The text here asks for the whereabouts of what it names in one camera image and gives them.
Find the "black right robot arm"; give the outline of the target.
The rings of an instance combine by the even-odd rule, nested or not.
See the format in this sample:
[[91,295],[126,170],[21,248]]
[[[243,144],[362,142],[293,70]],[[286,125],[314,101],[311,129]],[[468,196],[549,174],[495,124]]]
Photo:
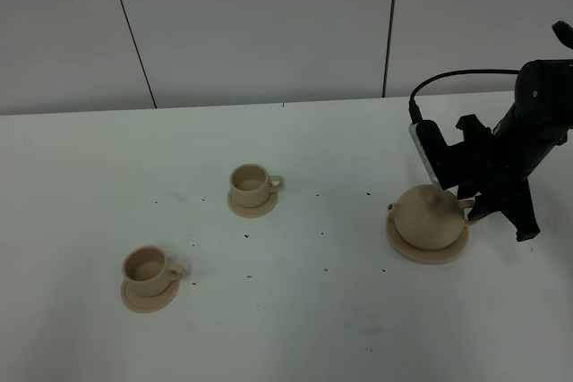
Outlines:
[[472,154],[477,176],[458,187],[473,197],[467,214],[477,221],[500,212],[524,242],[540,233],[528,176],[572,128],[572,61],[534,60],[518,72],[514,102],[488,139]]

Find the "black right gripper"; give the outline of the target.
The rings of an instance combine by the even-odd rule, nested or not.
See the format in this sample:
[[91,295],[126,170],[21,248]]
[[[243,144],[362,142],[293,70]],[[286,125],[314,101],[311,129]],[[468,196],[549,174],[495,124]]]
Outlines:
[[516,227],[516,240],[540,233],[528,176],[544,159],[544,120],[507,114],[489,131],[478,161],[476,178],[458,186],[459,200],[470,199],[467,214],[476,222],[499,210]]

